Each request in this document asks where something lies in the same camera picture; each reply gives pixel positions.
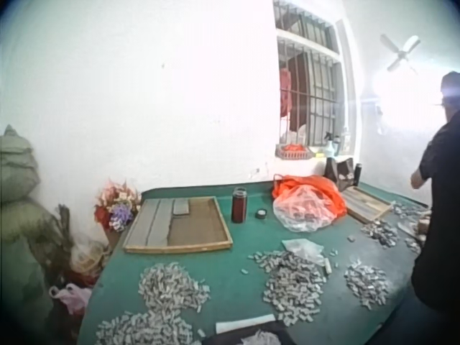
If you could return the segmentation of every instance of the barred window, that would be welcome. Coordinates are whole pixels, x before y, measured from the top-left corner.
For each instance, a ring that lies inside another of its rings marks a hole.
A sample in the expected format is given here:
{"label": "barred window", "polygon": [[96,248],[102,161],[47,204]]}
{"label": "barred window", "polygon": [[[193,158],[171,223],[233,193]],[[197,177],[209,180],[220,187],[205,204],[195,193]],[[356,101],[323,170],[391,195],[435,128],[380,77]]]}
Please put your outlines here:
{"label": "barred window", "polygon": [[334,26],[286,1],[274,1],[280,67],[280,144],[320,147],[340,134],[341,57]]}

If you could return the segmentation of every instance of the green tabletop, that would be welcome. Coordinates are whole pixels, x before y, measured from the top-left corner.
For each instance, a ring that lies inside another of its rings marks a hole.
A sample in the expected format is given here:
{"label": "green tabletop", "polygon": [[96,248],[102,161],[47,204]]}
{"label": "green tabletop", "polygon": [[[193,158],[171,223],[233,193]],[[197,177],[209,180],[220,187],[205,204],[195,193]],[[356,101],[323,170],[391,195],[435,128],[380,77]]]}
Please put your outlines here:
{"label": "green tabletop", "polygon": [[[335,262],[340,266],[333,268],[323,287],[321,312],[314,322],[297,322],[288,329],[290,335],[299,345],[364,344],[395,308],[408,284],[415,254],[404,243],[406,235],[400,231],[401,240],[397,246],[383,249],[378,242],[366,237],[360,231],[362,225],[350,216],[340,218],[332,226],[312,234],[293,233],[285,229],[273,214],[270,195],[272,183],[250,183],[243,186],[249,194],[247,220],[244,224],[233,224],[230,221],[234,185],[163,188],[145,192],[143,199],[216,196],[234,245],[231,249],[217,252],[153,255],[125,253],[120,241],[93,290],[78,343],[94,344],[96,329],[102,321],[109,321],[124,311],[145,312],[147,307],[137,292],[139,276],[146,267],[160,262],[179,262],[192,278],[206,279],[211,287],[211,300],[203,305],[201,313],[197,314],[194,310],[182,312],[184,319],[193,325],[194,331],[201,328],[207,335],[212,335],[215,333],[216,322],[274,313],[271,305],[262,301],[268,276],[247,256],[257,251],[281,250],[283,239],[307,238],[323,245],[325,254],[337,249],[339,255],[330,257],[330,260],[333,266]],[[397,195],[368,185],[361,187],[388,201],[408,203]],[[265,220],[254,217],[258,208],[268,210]],[[397,216],[393,214],[385,218],[391,223],[397,223]],[[349,235],[353,235],[356,241],[348,241]],[[367,310],[360,306],[359,300],[346,287],[346,266],[351,259],[358,258],[366,265],[374,265],[386,271],[392,287],[392,296],[387,305]],[[243,275],[241,269],[246,269],[249,274]]]}

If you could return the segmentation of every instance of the ceiling fan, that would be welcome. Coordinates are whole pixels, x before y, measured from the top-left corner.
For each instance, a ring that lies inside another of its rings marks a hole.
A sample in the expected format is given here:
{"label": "ceiling fan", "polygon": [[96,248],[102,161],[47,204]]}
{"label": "ceiling fan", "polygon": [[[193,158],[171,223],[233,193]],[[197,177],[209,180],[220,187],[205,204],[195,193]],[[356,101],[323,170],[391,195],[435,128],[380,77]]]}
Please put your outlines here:
{"label": "ceiling fan", "polygon": [[387,68],[388,72],[392,72],[396,68],[398,68],[398,66],[400,65],[402,61],[405,60],[407,63],[409,62],[408,60],[409,53],[412,52],[415,49],[415,47],[417,47],[420,44],[421,41],[418,38],[418,36],[414,35],[411,38],[409,38],[409,40],[406,41],[406,43],[402,46],[402,49],[399,49],[397,45],[393,43],[393,41],[390,40],[390,38],[388,38],[387,35],[382,34],[382,36],[380,36],[380,42],[382,42],[383,45],[387,47],[389,50],[397,54],[396,60]]}

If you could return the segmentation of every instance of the white paper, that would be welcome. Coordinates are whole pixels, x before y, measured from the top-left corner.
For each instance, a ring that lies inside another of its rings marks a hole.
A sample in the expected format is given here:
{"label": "white paper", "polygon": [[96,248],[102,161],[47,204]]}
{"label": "white paper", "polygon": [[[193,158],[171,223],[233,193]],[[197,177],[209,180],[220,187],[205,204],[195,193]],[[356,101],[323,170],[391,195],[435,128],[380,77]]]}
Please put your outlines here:
{"label": "white paper", "polygon": [[258,318],[247,318],[246,320],[218,322],[216,323],[216,333],[220,334],[224,332],[233,331],[234,329],[250,327],[270,321],[275,321],[275,316],[273,314],[259,316]]}

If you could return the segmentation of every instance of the black bag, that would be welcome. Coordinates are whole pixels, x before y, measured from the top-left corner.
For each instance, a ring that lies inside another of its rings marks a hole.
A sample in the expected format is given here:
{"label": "black bag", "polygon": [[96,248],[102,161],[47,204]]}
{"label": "black bag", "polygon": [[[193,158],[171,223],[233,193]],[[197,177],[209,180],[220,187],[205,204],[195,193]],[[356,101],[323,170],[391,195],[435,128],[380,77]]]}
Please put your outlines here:
{"label": "black bag", "polygon": [[328,158],[324,177],[334,182],[340,192],[346,190],[354,182],[353,158],[340,163],[337,163],[334,158]]}
{"label": "black bag", "polygon": [[273,333],[278,337],[282,345],[295,345],[295,342],[286,331],[286,326],[280,321],[270,321],[261,325],[216,334],[202,340],[201,343],[202,345],[237,345],[242,343],[243,338],[255,335],[258,330]]}

